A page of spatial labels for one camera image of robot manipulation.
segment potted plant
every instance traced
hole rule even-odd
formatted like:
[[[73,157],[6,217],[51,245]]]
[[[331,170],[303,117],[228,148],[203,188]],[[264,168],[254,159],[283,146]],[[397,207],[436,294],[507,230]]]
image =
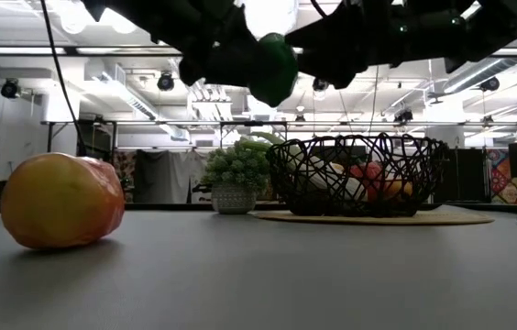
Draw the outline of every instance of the potted plant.
[[[212,206],[222,215],[244,215],[252,211],[257,194],[267,189],[269,162],[265,153],[245,148],[238,141],[226,150],[210,152],[203,184],[212,185]]]

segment green plant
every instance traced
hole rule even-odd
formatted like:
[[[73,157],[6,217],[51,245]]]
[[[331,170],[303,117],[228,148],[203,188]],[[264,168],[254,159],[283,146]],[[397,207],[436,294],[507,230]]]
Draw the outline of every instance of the green plant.
[[[203,184],[233,183],[262,193],[267,189],[269,162],[265,153],[245,148],[245,143],[238,141],[226,150],[217,149],[210,152]]]

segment gray tabletop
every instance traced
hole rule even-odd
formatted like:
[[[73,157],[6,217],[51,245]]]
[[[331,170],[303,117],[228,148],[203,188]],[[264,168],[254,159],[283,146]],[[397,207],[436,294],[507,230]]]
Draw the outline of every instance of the gray tabletop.
[[[302,225],[129,212],[57,254],[0,223],[0,329],[517,329],[517,224]]]

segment fruit basket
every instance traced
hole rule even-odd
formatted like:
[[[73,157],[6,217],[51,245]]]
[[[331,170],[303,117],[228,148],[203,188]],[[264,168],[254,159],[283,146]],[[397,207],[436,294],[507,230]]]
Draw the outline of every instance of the fruit basket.
[[[324,146],[334,146],[331,157],[315,156]],[[273,190],[295,215],[413,216],[442,182],[447,151],[428,137],[382,133],[289,140],[267,159]]]

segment round placemat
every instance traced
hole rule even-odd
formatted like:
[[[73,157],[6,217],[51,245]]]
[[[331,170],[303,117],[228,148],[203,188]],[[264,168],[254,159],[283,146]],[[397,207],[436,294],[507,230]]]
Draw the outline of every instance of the round placemat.
[[[494,219],[483,214],[444,213],[420,211],[412,217],[345,217],[345,216],[298,216],[291,213],[261,213],[255,214],[259,219],[316,223],[316,224],[347,224],[347,225],[389,225],[389,226],[454,226],[488,224]]]

